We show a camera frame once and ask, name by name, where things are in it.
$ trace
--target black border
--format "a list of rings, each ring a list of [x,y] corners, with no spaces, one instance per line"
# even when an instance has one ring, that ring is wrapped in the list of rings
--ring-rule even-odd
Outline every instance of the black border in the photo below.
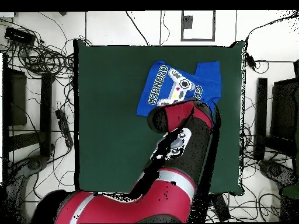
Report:
[[[75,173],[74,173],[74,184],[75,190],[80,190],[79,186],[79,173],[80,173],[80,157],[79,157],[79,47],[78,40],[74,40],[74,148],[75,148]]]

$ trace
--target blue t-shirt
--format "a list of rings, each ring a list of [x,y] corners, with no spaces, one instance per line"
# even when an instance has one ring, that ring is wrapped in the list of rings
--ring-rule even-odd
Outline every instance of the blue t-shirt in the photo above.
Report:
[[[191,99],[206,103],[213,113],[213,102],[217,103],[220,97],[219,61],[198,63],[195,75],[172,68],[164,61],[157,61],[149,70],[136,115],[147,117],[157,106]]]

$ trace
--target silver band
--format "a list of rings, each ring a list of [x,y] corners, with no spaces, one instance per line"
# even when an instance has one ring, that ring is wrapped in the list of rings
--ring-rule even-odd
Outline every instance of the silver band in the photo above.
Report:
[[[94,198],[95,196],[93,194],[89,195],[87,198],[85,198],[79,205],[79,207],[76,209],[75,213],[72,216],[72,219],[70,220],[69,224],[77,224],[77,221],[80,217],[80,214],[84,210],[84,208],[87,206],[87,204]]]
[[[144,175],[144,172],[141,173],[139,181]],[[156,180],[162,180],[167,182],[174,181],[176,186],[181,188],[190,198],[190,201],[192,202],[193,196],[195,194],[194,187],[192,183],[186,179],[184,176],[180,175],[179,173],[175,173],[174,171],[169,170],[160,170],[159,171],[159,178]]]

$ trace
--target red robot arm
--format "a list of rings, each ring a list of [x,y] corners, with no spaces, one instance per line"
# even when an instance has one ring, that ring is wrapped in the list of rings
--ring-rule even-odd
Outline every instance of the red robot arm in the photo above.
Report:
[[[177,129],[183,121],[187,122],[178,138],[171,143],[165,163],[158,169],[158,178],[145,195],[130,200],[116,194],[75,191],[60,202],[53,222],[187,222],[210,139],[213,123],[210,110],[198,100],[191,100],[158,107],[148,117],[149,126],[164,133]]]

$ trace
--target green mat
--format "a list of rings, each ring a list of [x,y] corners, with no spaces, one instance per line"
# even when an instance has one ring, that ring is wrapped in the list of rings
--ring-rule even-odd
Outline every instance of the green mat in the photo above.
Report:
[[[222,120],[211,193],[242,194],[239,133],[245,42],[232,47],[92,46],[78,40],[79,187],[129,192],[161,135],[152,132],[137,105],[150,67],[164,60],[195,73],[198,62],[220,61]]]

